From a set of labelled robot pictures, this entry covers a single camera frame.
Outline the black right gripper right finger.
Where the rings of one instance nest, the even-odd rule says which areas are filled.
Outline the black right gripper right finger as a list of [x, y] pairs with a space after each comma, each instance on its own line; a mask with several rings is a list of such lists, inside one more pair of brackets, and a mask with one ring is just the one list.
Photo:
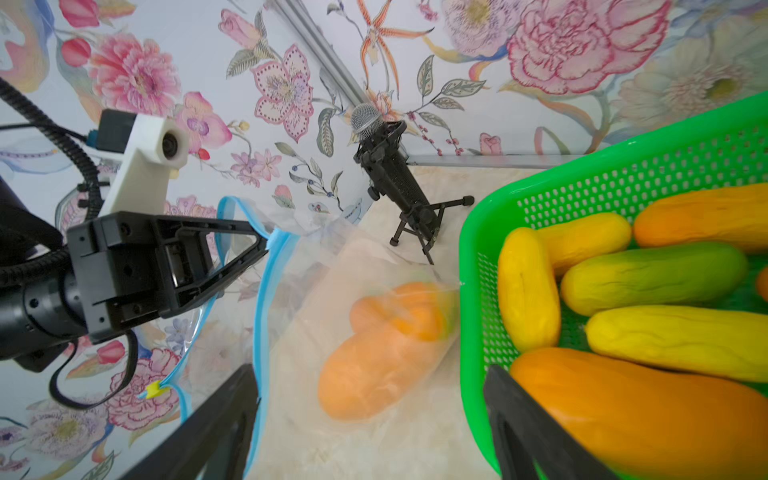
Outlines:
[[489, 368], [483, 395], [503, 479], [618, 478], [572, 438], [501, 366]]

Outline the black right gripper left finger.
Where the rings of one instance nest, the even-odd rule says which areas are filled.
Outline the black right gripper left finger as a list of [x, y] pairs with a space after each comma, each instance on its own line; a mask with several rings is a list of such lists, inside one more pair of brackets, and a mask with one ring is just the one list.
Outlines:
[[255, 431], [258, 394], [252, 366], [240, 366], [188, 420], [123, 477], [242, 479]]

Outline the clear zip-top bag blue zipper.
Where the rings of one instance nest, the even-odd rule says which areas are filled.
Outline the clear zip-top bag blue zipper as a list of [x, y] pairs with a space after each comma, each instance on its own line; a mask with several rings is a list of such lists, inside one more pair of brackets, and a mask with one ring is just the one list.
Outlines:
[[286, 213], [273, 221], [256, 205], [226, 197], [219, 219], [263, 229], [268, 253], [245, 276], [254, 297], [228, 295], [204, 307], [182, 339], [180, 364], [139, 393], [177, 397], [188, 420], [236, 368], [249, 364], [259, 409], [247, 479], [431, 479], [448, 466], [448, 396], [437, 369], [398, 403], [363, 421], [330, 418], [317, 396], [320, 372], [353, 335], [349, 314], [362, 297], [409, 282], [443, 283], [450, 273], [410, 262], [344, 219]]

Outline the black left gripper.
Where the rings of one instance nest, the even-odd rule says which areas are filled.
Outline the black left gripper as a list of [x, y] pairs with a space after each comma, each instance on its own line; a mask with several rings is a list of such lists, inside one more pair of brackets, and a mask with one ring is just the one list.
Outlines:
[[268, 253], [244, 220], [123, 212], [75, 225], [66, 239], [95, 344], [203, 306]]

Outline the large orange mango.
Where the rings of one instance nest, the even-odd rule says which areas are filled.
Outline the large orange mango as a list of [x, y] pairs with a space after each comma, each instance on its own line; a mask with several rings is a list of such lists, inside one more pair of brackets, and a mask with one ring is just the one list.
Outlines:
[[767, 185], [701, 190], [658, 200], [636, 217], [633, 234], [644, 248], [715, 241], [747, 254], [763, 254]]

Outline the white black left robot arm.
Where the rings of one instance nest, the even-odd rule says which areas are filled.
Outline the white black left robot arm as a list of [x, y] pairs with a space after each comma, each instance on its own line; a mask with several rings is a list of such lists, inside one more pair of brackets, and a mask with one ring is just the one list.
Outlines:
[[80, 172], [84, 220], [61, 231], [1, 190], [1, 356], [22, 368], [51, 369], [49, 394], [77, 411], [88, 402], [59, 388], [63, 365], [81, 338], [124, 338], [128, 357], [117, 397], [139, 364], [137, 328], [210, 307], [216, 296], [269, 250], [253, 223], [168, 215], [173, 171], [189, 140], [171, 120], [107, 109], [86, 135], [55, 123], [9, 83], [1, 98], [22, 127], [46, 137]]

